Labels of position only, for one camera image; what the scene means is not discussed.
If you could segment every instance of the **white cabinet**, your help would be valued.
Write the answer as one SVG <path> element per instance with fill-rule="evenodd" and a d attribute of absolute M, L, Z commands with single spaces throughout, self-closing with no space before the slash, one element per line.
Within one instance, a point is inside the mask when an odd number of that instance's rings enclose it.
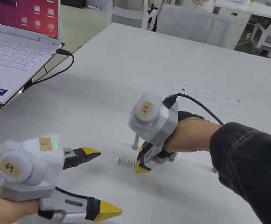
<path fill-rule="evenodd" d="M 234 50 L 244 29 L 245 29 L 245 26 L 243 25 L 233 24 L 229 37 L 227 39 L 226 48 Z"/>
<path fill-rule="evenodd" d="M 251 17 L 251 14 L 221 8 L 218 15 L 227 16 L 233 19 L 233 26 L 227 39 L 226 48 L 234 49 Z"/>

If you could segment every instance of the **floor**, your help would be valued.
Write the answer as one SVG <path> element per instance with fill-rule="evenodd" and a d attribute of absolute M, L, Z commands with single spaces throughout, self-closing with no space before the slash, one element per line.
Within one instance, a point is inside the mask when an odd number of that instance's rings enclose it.
<path fill-rule="evenodd" d="M 94 9 L 78 9 L 61 6 L 61 42 L 64 49 L 74 52 L 83 46 L 107 26 L 107 13 Z M 64 60 L 63 56 L 55 56 L 47 65 L 51 70 Z M 35 79 L 42 77 L 45 70 L 39 71 Z"/>

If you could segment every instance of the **handwritten label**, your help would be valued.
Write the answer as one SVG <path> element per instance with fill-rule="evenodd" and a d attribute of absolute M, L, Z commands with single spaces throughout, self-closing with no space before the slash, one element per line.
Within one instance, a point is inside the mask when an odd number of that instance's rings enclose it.
<path fill-rule="evenodd" d="M 52 144 L 50 138 L 39 138 L 40 151 L 48 152 L 52 151 Z"/>
<path fill-rule="evenodd" d="M 3 172 L 7 174 L 8 176 L 18 180 L 21 174 L 21 169 L 18 166 L 11 163 L 9 160 L 4 159 L 0 163 L 0 172 Z"/>
<path fill-rule="evenodd" d="M 154 104 L 152 104 L 151 102 L 149 102 L 148 100 L 145 100 L 139 110 L 139 115 L 142 118 L 147 118 L 149 117 L 149 115 L 151 114 L 152 110 L 153 110 Z"/>

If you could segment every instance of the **person's hand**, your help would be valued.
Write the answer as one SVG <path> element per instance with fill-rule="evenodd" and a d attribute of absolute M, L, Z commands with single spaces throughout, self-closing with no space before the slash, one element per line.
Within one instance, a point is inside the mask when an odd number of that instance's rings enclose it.
<path fill-rule="evenodd" d="M 0 224 L 12 224 L 28 215 L 37 213 L 37 200 L 13 202 L 0 197 Z"/>
<path fill-rule="evenodd" d="M 211 136 L 220 127 L 199 118 L 186 118 L 178 123 L 173 134 L 165 142 L 164 148 L 169 153 L 209 151 Z"/>

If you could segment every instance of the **black sleeve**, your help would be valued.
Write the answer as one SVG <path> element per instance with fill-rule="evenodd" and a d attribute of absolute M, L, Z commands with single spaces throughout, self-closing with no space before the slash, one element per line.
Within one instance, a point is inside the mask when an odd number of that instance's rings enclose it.
<path fill-rule="evenodd" d="M 271 135 L 228 123 L 213 134 L 210 154 L 219 181 L 271 224 Z"/>

